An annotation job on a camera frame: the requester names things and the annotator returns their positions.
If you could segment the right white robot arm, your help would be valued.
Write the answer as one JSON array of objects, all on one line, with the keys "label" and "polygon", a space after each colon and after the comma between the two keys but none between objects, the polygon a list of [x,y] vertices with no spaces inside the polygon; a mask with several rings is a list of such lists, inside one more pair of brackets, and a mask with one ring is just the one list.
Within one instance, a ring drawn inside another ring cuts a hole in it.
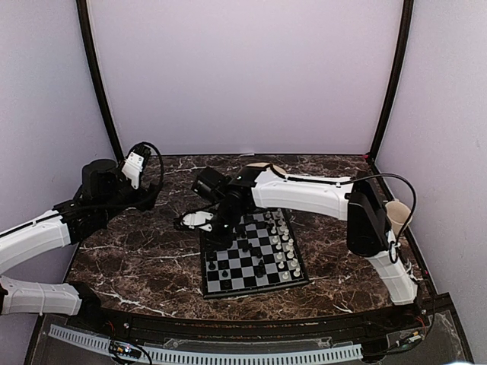
[{"label": "right white robot arm", "polygon": [[214,245],[223,246],[241,216],[258,208],[291,209],[345,221],[348,250],[372,264],[396,305],[388,322],[403,330],[418,316],[414,302],[419,283],[399,253],[399,237],[412,212],[407,211],[401,224],[394,224],[373,179],[292,175],[273,163],[247,164],[234,177],[206,167],[192,189],[217,209],[186,213],[182,224],[205,231]]}]

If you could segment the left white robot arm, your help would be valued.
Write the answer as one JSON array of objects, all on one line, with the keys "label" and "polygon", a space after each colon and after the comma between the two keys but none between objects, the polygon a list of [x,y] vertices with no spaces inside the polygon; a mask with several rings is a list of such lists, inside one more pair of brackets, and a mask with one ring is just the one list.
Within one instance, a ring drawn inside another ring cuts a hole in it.
[{"label": "left white robot arm", "polygon": [[[81,170],[81,185],[74,197],[39,217],[1,234],[1,272],[54,249],[75,245],[127,208],[147,211],[161,183],[142,187],[147,157],[131,153],[124,162],[95,160]],[[77,316],[92,332],[107,326],[100,298],[81,282],[46,284],[1,276],[1,314],[45,313]]]}]

